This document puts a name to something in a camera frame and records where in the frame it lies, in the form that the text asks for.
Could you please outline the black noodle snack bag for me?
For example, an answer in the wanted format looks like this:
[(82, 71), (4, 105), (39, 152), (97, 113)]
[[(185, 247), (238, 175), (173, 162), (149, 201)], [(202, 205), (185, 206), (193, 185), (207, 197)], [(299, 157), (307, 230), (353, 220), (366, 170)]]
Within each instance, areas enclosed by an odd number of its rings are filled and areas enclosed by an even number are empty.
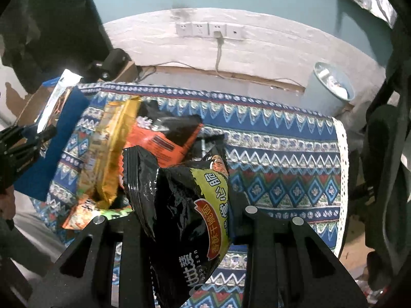
[(161, 167), (141, 146), (123, 150), (123, 186), (148, 236), (154, 292), (161, 307), (180, 307), (227, 253), (229, 171), (224, 145), (200, 160)]

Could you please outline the orange green pea snack bag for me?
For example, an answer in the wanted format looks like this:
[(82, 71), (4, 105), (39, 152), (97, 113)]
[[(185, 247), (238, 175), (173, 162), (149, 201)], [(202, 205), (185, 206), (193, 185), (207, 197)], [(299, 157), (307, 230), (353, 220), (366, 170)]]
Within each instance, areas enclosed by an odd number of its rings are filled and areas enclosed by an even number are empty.
[(114, 220), (127, 216), (132, 212), (132, 207), (127, 203), (119, 209), (110, 209), (105, 200), (94, 200), (86, 195), (72, 207), (69, 216), (62, 224), (62, 228), (68, 230), (83, 230), (95, 217), (104, 216), (108, 220)]

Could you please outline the yellow biscuit pack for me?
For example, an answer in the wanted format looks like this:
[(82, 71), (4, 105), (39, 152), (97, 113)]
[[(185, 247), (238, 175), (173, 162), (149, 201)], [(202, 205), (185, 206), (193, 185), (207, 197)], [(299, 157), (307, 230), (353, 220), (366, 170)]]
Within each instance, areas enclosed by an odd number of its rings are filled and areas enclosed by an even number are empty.
[(86, 152), (77, 185), (79, 199), (92, 199), (99, 209), (108, 209), (113, 204), (119, 186), (119, 158), (141, 103), (138, 96), (106, 103)]

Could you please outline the patterned blue tablecloth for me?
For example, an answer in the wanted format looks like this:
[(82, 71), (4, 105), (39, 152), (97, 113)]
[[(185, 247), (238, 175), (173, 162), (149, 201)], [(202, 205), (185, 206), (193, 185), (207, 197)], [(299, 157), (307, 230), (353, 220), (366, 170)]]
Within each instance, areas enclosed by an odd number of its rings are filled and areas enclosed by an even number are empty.
[(136, 83), (89, 83), (79, 90), (98, 111), (112, 99), (139, 95), (177, 116), (201, 116), (204, 136), (224, 136), (233, 247), (180, 307), (243, 307), (247, 206), (277, 220), (301, 217), (339, 258), (348, 209), (348, 146), (340, 121), (222, 92)]

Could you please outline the black device on box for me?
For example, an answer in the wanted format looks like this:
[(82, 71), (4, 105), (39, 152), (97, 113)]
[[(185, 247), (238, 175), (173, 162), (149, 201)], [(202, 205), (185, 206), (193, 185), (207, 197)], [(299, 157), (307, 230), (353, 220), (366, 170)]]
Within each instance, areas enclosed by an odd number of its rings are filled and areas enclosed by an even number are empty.
[(103, 61), (93, 61), (83, 76), (87, 81), (112, 81), (131, 61), (129, 55), (120, 48), (112, 49)]

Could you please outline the dark hanging curtain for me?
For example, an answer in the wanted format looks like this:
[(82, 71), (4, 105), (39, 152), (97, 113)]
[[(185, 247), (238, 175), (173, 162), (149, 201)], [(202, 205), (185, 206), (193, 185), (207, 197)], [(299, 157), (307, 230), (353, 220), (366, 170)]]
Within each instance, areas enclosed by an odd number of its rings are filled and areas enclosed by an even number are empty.
[(3, 64), (32, 94), (69, 69), (86, 76), (111, 45), (93, 0), (1, 0)]

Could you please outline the orange noodle snack bag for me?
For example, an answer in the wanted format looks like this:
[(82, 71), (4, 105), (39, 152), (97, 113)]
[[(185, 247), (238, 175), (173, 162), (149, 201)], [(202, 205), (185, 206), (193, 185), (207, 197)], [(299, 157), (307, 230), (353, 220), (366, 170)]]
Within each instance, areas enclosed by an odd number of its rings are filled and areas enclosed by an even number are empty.
[(161, 111), (158, 102), (142, 102), (125, 147), (140, 146), (151, 152), (162, 168), (183, 161), (202, 128), (201, 116), (176, 116)]

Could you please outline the grey waste bin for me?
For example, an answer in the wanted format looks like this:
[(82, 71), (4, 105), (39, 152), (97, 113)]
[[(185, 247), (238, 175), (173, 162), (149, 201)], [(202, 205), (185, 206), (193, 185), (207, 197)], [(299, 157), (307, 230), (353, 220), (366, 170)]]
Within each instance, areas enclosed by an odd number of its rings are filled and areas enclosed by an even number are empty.
[(345, 73), (328, 63), (317, 62), (302, 95), (301, 106), (306, 110), (335, 117), (354, 98), (354, 88)]

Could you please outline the white wall socket strip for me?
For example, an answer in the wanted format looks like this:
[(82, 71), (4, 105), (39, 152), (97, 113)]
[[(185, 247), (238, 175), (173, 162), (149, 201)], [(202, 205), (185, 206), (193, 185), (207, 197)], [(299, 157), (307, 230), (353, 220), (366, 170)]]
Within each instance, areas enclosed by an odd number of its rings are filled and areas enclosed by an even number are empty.
[(175, 31), (179, 37), (223, 37), (229, 40), (246, 38), (242, 25), (221, 22), (176, 22)]

